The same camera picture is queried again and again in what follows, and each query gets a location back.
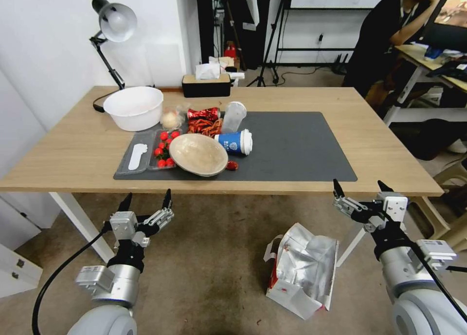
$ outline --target black shirt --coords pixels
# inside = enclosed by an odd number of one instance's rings
[[[404,12],[401,17],[401,0],[381,0],[361,26],[359,40],[347,67],[347,85],[364,83],[370,86],[387,75],[396,58],[395,54],[389,52],[392,47],[389,39],[406,21],[411,22],[428,6],[429,3],[420,3],[412,16]],[[417,40],[422,30],[423,28],[407,40],[407,43]]]

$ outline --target white plastic bowl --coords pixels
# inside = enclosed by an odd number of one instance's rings
[[[163,100],[163,93],[156,88],[131,87],[110,95],[103,107],[122,130],[135,132],[160,121]]]

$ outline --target lanyard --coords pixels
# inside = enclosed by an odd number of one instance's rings
[[[415,15],[415,11],[417,10],[417,8],[418,3],[415,6],[413,6],[412,11],[410,12],[407,19],[405,19],[405,22],[402,24],[402,27],[406,26],[409,20]],[[400,0],[400,19],[402,20],[402,18],[404,18],[404,3],[403,0]]]

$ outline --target wooden table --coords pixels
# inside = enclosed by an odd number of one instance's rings
[[[2,180],[2,191],[50,192],[80,232],[98,233],[71,193],[331,194],[331,182],[114,180],[133,133],[120,130],[92,101],[114,87],[94,87]],[[349,195],[374,195],[380,179],[409,196],[443,191],[353,88],[233,88],[230,97],[185,99],[164,93],[164,105],[191,103],[194,109],[241,101],[248,111],[319,111],[358,177],[343,182]],[[104,240],[94,244],[107,261]]]
[[[384,117],[386,125],[393,122],[422,122],[429,119],[443,119],[453,122],[464,122],[467,120],[466,108],[402,108],[401,105],[407,99],[409,93],[417,82],[425,78],[425,75],[442,65],[434,61],[428,61],[424,58],[426,49],[419,45],[402,45],[396,49],[400,55],[407,61],[410,61],[417,68],[411,78],[405,85],[402,93],[397,98],[397,105],[392,106]],[[452,77],[438,76],[435,78],[425,78],[425,81],[440,82],[448,88],[457,88],[462,92],[467,92],[467,83]]]

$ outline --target computer screen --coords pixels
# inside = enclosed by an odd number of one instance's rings
[[[467,0],[446,0],[434,22],[467,28]]]
[[[467,52],[467,0],[440,0],[419,42]]]

